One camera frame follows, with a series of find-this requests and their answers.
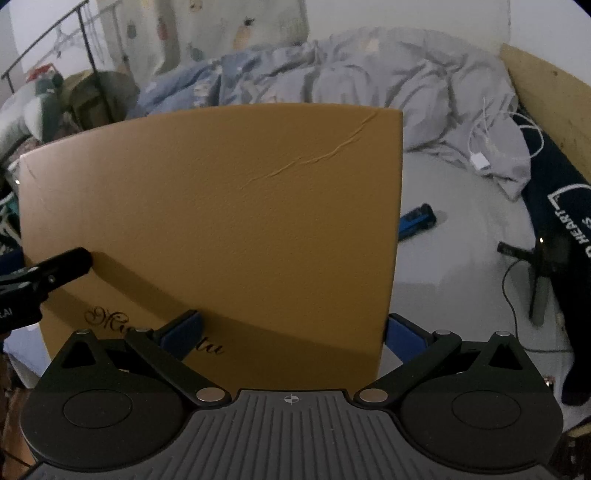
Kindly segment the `blue sweet print bedsheet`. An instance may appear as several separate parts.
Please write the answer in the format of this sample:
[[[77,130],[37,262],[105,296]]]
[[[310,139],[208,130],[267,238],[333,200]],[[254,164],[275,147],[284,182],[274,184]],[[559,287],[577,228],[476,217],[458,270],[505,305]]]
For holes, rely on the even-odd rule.
[[[422,154],[402,165],[398,220],[429,204],[436,225],[397,239],[389,313],[428,330],[452,330],[468,340],[486,340],[512,326],[529,293],[524,266],[511,266],[497,243],[531,246],[533,234],[522,202],[510,202],[490,180]],[[378,375],[394,366],[381,354]]]

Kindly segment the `blue black utility knife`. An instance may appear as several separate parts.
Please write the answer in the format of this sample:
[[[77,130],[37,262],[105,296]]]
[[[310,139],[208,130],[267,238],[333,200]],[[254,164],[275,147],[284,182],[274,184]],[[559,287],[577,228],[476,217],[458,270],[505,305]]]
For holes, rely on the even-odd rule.
[[[400,241],[409,239],[418,233],[433,228],[436,223],[437,217],[432,207],[424,203],[400,218],[398,239]]]

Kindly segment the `small black tripod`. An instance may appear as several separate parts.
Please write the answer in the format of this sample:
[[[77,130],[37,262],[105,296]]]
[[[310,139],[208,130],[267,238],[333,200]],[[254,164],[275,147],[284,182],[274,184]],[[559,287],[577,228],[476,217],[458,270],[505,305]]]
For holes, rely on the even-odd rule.
[[[545,322],[545,312],[550,297],[551,273],[550,254],[547,244],[542,237],[536,239],[533,249],[528,250],[499,242],[497,251],[502,255],[525,262],[528,265],[529,306],[528,318],[530,322],[541,327]]]

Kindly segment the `green white plush toy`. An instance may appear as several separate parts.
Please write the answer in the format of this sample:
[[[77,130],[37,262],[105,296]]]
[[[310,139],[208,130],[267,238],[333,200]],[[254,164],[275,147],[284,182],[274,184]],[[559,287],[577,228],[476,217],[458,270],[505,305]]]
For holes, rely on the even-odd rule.
[[[57,87],[49,79],[25,84],[1,108],[1,156],[11,153],[28,137],[46,143],[61,124]]]

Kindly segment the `black printed clothing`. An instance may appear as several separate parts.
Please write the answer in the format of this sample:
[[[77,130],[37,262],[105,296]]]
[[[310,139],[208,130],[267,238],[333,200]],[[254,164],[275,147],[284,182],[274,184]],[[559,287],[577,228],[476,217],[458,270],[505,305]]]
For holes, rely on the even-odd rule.
[[[524,128],[531,178],[522,191],[564,325],[573,364],[562,402],[590,399],[590,182],[545,132]]]

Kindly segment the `black metal clothes rack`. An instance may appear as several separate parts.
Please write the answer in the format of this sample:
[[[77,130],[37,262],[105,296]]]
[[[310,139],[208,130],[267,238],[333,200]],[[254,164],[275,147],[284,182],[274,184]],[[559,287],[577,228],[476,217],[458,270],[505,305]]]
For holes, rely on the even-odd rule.
[[[52,63],[56,70],[66,78],[66,71],[72,69],[74,51],[84,52],[84,67],[74,69],[74,73],[90,71],[90,82],[98,92],[98,98],[103,105],[107,123],[114,123],[115,116],[111,108],[106,87],[101,74],[113,71],[106,63],[106,40],[100,40],[100,36],[94,31],[101,22],[103,15],[116,18],[116,9],[120,1],[108,1],[102,8],[93,11],[91,5],[98,1],[77,1],[65,10],[55,21],[40,32],[34,40],[22,50],[17,57],[10,60],[6,67],[1,69],[1,80],[4,81],[12,93],[15,92],[13,82],[13,70],[23,64],[23,61],[31,53],[39,53],[40,46],[44,47],[43,55],[32,64],[30,68],[24,68],[25,77],[28,77],[36,68]]]

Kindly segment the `blue grey crumpled duvet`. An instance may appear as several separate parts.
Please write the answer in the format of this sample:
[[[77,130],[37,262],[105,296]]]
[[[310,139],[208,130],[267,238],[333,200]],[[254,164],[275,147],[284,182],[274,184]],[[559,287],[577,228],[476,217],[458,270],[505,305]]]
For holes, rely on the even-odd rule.
[[[489,156],[477,172],[467,138],[480,116],[517,110],[504,63],[449,34],[414,28],[361,28],[297,46],[257,48],[191,62],[153,78],[128,118],[235,104],[322,103],[392,108],[403,114],[403,150],[489,176],[517,199],[531,178],[530,160]],[[522,133],[506,122],[501,145],[529,155]]]

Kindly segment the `pineapple pattern curtain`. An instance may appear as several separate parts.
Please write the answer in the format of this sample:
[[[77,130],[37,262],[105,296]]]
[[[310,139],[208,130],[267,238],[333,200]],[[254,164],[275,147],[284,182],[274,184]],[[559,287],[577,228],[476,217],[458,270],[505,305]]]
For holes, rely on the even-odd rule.
[[[308,38],[304,1],[127,0],[97,7],[115,68],[140,86],[190,62]]]

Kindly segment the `wooden headboard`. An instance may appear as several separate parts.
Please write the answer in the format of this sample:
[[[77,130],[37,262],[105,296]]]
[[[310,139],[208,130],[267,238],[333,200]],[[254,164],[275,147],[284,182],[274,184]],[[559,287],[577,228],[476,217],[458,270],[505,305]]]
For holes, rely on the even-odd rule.
[[[503,44],[500,58],[533,119],[586,178],[591,167],[591,88],[559,67]]]

